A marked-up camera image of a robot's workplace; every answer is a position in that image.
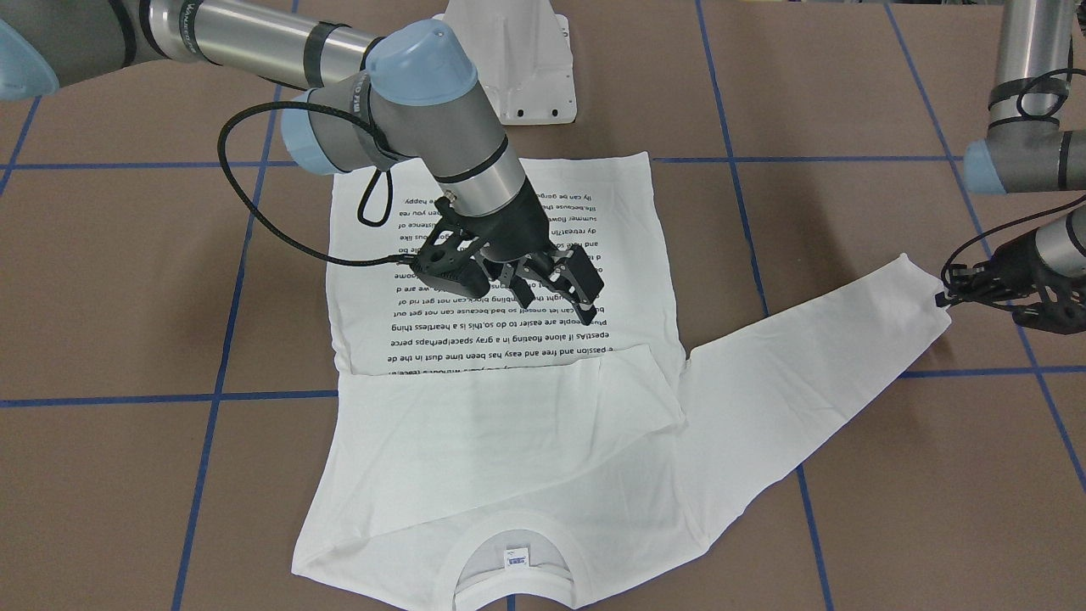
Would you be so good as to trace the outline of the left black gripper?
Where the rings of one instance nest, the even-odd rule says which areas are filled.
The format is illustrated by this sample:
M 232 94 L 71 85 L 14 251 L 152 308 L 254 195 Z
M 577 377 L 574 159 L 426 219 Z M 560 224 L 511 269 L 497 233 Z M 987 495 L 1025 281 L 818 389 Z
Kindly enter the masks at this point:
M 1035 229 L 994 251 L 992 259 L 951 266 L 936 306 L 982 303 L 1011 313 L 1021 328 L 1075 334 L 1085 328 L 1083 229 Z

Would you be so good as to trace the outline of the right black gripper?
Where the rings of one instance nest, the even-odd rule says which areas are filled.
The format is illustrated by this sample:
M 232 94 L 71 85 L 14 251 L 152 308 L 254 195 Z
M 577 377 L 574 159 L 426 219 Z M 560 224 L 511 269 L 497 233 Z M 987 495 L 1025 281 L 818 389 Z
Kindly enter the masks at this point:
M 484 240 L 480 252 L 488 260 L 518 260 L 547 252 L 547 287 L 578 306 L 595 305 L 604 287 L 599 271 L 585 249 L 556 249 L 551 243 L 548 217 L 529 179 L 507 205 L 485 216 L 470 216 L 468 231 Z M 520 276 L 512 276 L 507 288 L 521 309 L 535 301 L 533 289 Z

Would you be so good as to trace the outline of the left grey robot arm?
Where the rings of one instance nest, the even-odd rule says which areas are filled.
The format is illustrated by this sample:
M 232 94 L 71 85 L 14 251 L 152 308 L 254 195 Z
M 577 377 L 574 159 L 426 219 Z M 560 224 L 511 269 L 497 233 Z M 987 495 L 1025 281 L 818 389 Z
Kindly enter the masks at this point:
M 1009 1 L 988 98 L 988 135 L 967 147 L 967 190 L 1008 194 L 1083 191 L 1085 136 L 1063 129 L 1060 113 L 1078 74 L 1073 63 L 1074 1 Z M 1059 335 L 1085 328 L 1083 200 L 1056 206 L 1051 221 L 1016 237 L 987 260 L 950 256 L 940 306 L 980 303 L 1009 311 L 1021 328 Z

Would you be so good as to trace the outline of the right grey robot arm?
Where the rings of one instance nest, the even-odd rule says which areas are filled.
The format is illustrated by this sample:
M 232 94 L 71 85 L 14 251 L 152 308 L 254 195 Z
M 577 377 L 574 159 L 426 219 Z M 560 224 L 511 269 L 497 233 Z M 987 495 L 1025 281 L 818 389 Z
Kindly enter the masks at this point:
M 538 283 L 595 317 L 601 276 L 585 249 L 551 241 L 548 217 L 491 109 L 473 62 L 445 23 L 372 37 L 244 1 L 4 1 L 3 99 L 152 61 L 232 67 L 301 90 L 282 136 L 318 175 L 422 160 L 439 220 L 412 254 L 388 255 L 424 285 L 469 300 L 491 284 L 528 308 Z

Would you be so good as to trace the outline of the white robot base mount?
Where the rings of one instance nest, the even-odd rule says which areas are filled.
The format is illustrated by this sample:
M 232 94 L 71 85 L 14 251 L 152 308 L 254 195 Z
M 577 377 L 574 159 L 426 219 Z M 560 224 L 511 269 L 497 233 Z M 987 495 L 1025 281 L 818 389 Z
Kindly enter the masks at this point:
M 472 59 L 501 124 L 573 123 L 568 20 L 550 1 L 451 1 L 441 20 Z

